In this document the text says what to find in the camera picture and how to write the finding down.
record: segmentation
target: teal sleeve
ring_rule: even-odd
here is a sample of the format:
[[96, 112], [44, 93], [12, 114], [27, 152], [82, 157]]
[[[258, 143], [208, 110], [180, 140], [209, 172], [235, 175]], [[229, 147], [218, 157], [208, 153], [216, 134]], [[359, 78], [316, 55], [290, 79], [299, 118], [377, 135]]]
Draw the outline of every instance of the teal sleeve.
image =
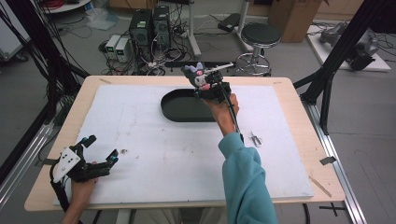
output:
[[277, 223], [276, 211], [265, 186], [265, 171], [254, 147], [245, 147], [239, 133], [219, 143], [228, 223]]

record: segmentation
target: table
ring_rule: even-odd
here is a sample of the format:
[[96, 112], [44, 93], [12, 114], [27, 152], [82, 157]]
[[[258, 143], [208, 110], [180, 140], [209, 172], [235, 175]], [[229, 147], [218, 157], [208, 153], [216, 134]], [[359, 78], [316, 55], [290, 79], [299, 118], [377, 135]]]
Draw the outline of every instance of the table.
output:
[[[225, 77], [224, 81], [230, 82], [231, 85], [273, 86], [276, 91], [304, 168], [309, 175], [314, 197], [299, 200], [274, 200], [274, 203], [341, 202], [345, 199], [345, 193], [332, 166], [330, 164], [322, 165], [319, 162], [321, 159], [326, 158], [326, 154], [289, 79], [284, 77]], [[83, 123], [91, 107], [96, 90], [100, 85], [189, 86], [190, 84], [184, 77], [87, 77], [50, 151], [49, 159], [57, 159], [64, 146], [71, 146], [76, 143], [78, 129]], [[27, 211], [61, 210], [59, 206], [52, 204], [55, 193], [49, 184], [49, 171], [49, 166], [44, 166], [41, 170], [26, 200], [25, 209]], [[224, 202], [99, 204], [92, 205], [89, 208], [122, 209], [221, 205], [224, 205]]]

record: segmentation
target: stool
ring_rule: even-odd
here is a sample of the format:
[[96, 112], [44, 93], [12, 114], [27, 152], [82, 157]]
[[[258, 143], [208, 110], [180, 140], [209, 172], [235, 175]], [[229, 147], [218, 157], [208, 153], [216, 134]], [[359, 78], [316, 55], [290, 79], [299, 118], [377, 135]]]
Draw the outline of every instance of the stool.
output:
[[242, 40], [253, 47], [252, 53], [244, 53], [236, 59], [237, 68], [252, 76], [271, 76], [271, 67], [264, 57], [264, 50], [276, 46], [280, 41], [279, 31], [267, 24], [251, 23], [242, 29]]

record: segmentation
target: floor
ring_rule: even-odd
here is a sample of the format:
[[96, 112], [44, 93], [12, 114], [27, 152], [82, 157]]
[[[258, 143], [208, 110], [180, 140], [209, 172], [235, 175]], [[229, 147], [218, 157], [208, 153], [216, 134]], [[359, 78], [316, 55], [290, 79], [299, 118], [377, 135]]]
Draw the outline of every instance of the floor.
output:
[[[65, 13], [55, 18], [60, 22], [78, 21], [84, 16], [81, 10]], [[100, 75], [106, 71], [106, 60], [98, 46], [108, 40], [111, 34], [123, 34], [129, 26], [127, 16], [122, 15], [115, 27], [107, 31], [90, 29], [86, 19], [73, 23], [69, 33], [62, 40], [76, 61], [90, 74]], [[196, 20], [196, 27], [211, 17]], [[248, 21], [262, 21], [248, 18]], [[203, 26], [216, 27], [215, 22]], [[196, 36], [202, 52], [203, 62], [232, 62], [243, 52], [235, 35]], [[388, 36], [389, 42], [396, 44], [396, 38]], [[320, 68], [320, 63], [307, 40], [302, 43], [281, 43], [265, 51], [273, 68], [273, 77], [288, 77], [300, 80]], [[356, 194], [367, 223], [396, 223], [396, 60], [395, 56], [383, 50], [378, 52], [388, 62], [391, 70], [383, 72], [352, 72], [339, 70], [332, 87], [329, 113], [329, 132], [343, 164], [347, 178]], [[166, 76], [180, 76], [177, 69], [165, 69]], [[233, 75], [233, 70], [224, 76]], [[33, 119], [46, 103], [46, 81], [39, 75], [32, 60], [22, 63], [12, 61], [0, 67], [0, 162], [16, 146], [29, 128]], [[303, 93], [306, 87], [297, 90]], [[42, 156], [50, 150], [44, 148]], [[32, 165], [21, 183], [0, 211], [2, 223], [55, 223], [62, 217], [61, 212], [26, 212], [23, 208], [26, 197], [35, 182], [40, 168]], [[344, 210], [321, 209], [329, 203], [308, 205], [312, 223], [351, 223]], [[305, 223], [304, 208], [301, 204], [278, 204], [276, 212], [279, 223]], [[84, 213], [82, 220], [92, 222], [95, 211]], [[115, 223], [117, 211], [104, 211], [98, 223]], [[183, 210], [187, 223], [196, 223], [199, 209]]]

